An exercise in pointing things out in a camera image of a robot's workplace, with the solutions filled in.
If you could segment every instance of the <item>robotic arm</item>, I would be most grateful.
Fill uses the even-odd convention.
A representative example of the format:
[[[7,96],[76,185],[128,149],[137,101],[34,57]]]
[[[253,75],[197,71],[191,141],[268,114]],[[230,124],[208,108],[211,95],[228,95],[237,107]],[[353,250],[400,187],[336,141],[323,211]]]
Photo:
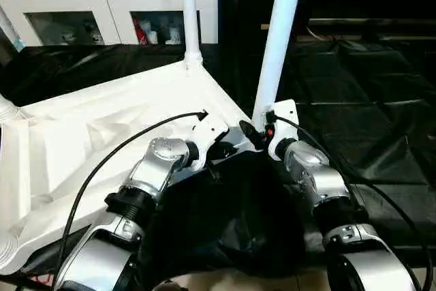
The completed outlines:
[[[209,148],[227,132],[220,118],[208,115],[187,140],[153,139],[119,191],[106,197],[108,207],[63,263],[55,290],[129,290],[144,231],[161,195],[174,184],[173,174],[185,168],[201,170]]]
[[[298,123],[295,104],[292,100],[276,103],[266,115],[268,153],[274,160],[283,161],[309,199],[330,257],[330,288],[333,291],[415,291],[407,269],[367,218],[358,214],[343,177],[329,166],[326,155],[298,140],[294,127],[271,119],[275,117],[274,111]]]

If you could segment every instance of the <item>white tube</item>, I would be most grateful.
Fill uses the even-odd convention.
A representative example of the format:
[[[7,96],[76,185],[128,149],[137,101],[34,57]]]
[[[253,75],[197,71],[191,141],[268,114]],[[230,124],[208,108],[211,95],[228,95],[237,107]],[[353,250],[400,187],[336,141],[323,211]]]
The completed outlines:
[[[275,102],[297,3],[298,0],[274,0],[252,118],[258,131],[264,130],[262,113]]]
[[[202,54],[198,46],[198,24],[196,0],[183,0],[183,20],[185,23],[185,60],[187,64],[201,63]]]
[[[9,100],[0,95],[0,123],[6,122],[12,117],[16,117],[18,108],[14,106]]]

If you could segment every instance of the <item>black fabric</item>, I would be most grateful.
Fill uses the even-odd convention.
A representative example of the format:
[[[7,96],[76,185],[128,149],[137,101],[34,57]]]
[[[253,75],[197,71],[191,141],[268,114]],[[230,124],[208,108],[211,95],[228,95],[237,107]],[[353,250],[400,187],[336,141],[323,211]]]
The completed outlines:
[[[432,43],[292,44],[277,96],[278,100],[295,99],[300,124],[315,134],[333,157],[359,176],[373,179],[392,197],[415,221],[433,251],[436,250],[435,50],[436,45]],[[183,58],[183,52],[182,48],[173,46],[26,48],[0,73],[0,93],[23,106],[173,63]],[[262,51],[205,45],[202,54],[206,69],[250,115]],[[176,263],[182,258],[177,247],[188,245],[194,249],[196,242],[199,248],[185,254],[193,268],[200,268],[200,263],[205,263],[206,254],[213,256],[209,258],[210,266],[203,266],[203,269],[235,264],[258,275],[275,272],[286,275],[296,266],[323,264],[321,236],[304,197],[288,181],[280,165],[268,162],[269,167],[265,170],[272,176],[270,181],[252,179],[250,172],[259,172],[256,166],[263,167],[256,164],[257,156],[244,155],[239,164],[225,162],[225,167],[219,166],[229,185],[224,182],[217,187],[217,194],[222,195],[219,201],[205,204],[204,213],[213,219],[201,215],[197,203],[204,202],[203,196],[199,196],[202,192],[210,194],[216,187],[212,179],[203,176],[204,183],[210,188],[203,191],[192,189],[191,185],[202,185],[200,182],[177,186],[186,195],[187,212],[180,211],[180,215],[187,225],[184,228],[168,218],[170,214],[178,213],[173,213],[171,206],[160,216],[170,219],[161,230],[172,231],[164,239],[170,243],[173,240],[170,249],[177,254],[174,261],[168,261],[167,272],[177,272]],[[277,185],[276,174],[285,189]],[[408,263],[422,264],[414,236],[394,209],[365,187],[356,186],[356,193],[387,242],[394,245]],[[268,211],[266,204],[272,205],[274,210]],[[199,213],[193,217],[207,222],[207,229],[197,229],[199,235],[193,233],[196,225],[190,226],[187,220],[187,213],[194,210]],[[275,223],[273,226],[267,216]],[[295,235],[291,235],[288,229],[296,226],[297,216],[304,232],[295,228]],[[230,228],[232,221],[238,222],[233,230]],[[279,235],[276,224],[290,240],[288,243]],[[300,246],[299,236],[304,247]],[[222,255],[224,246],[232,256]],[[299,249],[304,250],[301,256]],[[277,264],[267,256],[269,251],[279,256]],[[257,255],[265,258],[265,263],[258,262]]]
[[[83,235],[88,230],[89,226],[71,233],[67,239],[66,253],[73,250],[76,244],[80,241]],[[33,252],[26,264],[21,268],[20,272],[13,274],[14,278],[25,278],[27,276],[41,276],[48,273],[54,273],[55,265],[58,261],[59,242],[55,241],[49,245]]]

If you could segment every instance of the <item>white cabinet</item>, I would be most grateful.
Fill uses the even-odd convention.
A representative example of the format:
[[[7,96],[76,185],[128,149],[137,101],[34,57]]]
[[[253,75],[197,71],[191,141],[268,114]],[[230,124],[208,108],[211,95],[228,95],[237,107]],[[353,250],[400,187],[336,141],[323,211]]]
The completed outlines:
[[[218,1],[196,4],[201,42],[217,43]],[[9,21],[16,33],[7,35],[26,46],[184,42],[183,0],[0,0],[0,6],[1,28],[10,30]]]
[[[108,0],[121,42],[137,44],[134,20],[149,23],[157,32],[157,41],[171,41],[170,31],[180,31],[183,40],[183,0]],[[196,0],[200,40],[205,44],[218,42],[217,0]]]
[[[106,0],[0,0],[0,6],[27,46],[120,42]]]

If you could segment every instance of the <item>item on shelf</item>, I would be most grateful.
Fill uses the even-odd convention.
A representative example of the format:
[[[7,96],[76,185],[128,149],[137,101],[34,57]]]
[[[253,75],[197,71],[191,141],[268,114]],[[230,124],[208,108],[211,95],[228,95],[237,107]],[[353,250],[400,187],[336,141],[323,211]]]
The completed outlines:
[[[141,26],[139,25],[139,22],[136,18],[133,18],[136,37],[138,38],[139,44],[148,44],[147,36],[145,32],[141,29]]]
[[[151,22],[149,20],[140,20],[139,25],[141,29],[144,31],[147,41],[150,44],[157,44],[157,32],[152,31]]]
[[[165,41],[165,44],[181,44],[180,29],[177,27],[170,27],[170,39]]]
[[[158,44],[157,41],[157,32],[156,31],[150,31],[147,34],[147,39],[149,40],[150,44]]]
[[[91,38],[93,44],[104,44],[103,37],[95,21],[85,20],[83,22],[83,27],[87,35]]]
[[[151,31],[151,22],[149,20],[140,20],[139,25],[145,33]]]
[[[74,44],[77,40],[77,36],[74,32],[63,32],[61,34],[62,37],[62,46],[68,46],[70,44]]]

